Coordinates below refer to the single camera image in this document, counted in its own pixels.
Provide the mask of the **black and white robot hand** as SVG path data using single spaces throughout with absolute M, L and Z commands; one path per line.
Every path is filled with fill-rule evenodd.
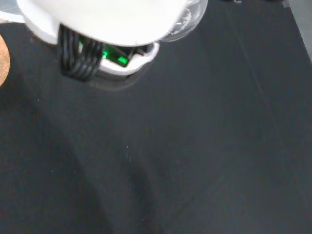
M 26 26 L 58 49 L 62 73 L 128 77 L 151 63 L 185 0 L 19 0 Z

